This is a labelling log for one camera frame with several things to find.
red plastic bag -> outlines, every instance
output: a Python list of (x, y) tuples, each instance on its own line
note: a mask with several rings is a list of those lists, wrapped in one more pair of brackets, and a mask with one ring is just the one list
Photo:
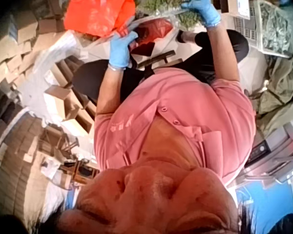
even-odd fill
[(134, 0), (71, 0), (65, 29), (106, 37), (135, 14)]
[(157, 38), (164, 38), (172, 28), (172, 24), (166, 19), (153, 19), (141, 23), (136, 29), (134, 29), (139, 36), (136, 41), (138, 45), (148, 44)]

pink shirt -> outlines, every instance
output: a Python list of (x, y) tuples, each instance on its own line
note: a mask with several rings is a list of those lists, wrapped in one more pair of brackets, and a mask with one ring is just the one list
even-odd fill
[(255, 135), (252, 105), (237, 81), (211, 86), (177, 68), (155, 70), (113, 114), (95, 121), (102, 170), (134, 163), (158, 112), (182, 132), (203, 166), (229, 184), (244, 166)]

clear plastic bag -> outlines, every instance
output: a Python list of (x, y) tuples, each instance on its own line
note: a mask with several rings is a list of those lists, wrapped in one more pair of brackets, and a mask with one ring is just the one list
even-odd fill
[(197, 24), (201, 24), (202, 18), (196, 12), (182, 9), (182, 2), (183, 0), (135, 0), (136, 11), (157, 18), (168, 18), (175, 27), (192, 31)]

blue latex glove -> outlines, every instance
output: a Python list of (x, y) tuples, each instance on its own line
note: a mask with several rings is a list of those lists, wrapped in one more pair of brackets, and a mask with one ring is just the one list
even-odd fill
[(109, 54), (109, 63), (114, 67), (125, 68), (129, 64), (128, 46), (138, 37), (136, 32), (130, 32), (121, 38), (118, 34), (113, 36)]
[(220, 23), (220, 14), (216, 11), (210, 0), (192, 0), (182, 3), (181, 7), (197, 10), (202, 16), (207, 28), (215, 27)]

green cloth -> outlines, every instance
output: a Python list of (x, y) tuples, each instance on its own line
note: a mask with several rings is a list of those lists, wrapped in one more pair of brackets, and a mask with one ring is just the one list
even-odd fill
[(256, 126), (264, 137), (293, 119), (293, 57), (267, 61), (268, 90), (256, 100)]

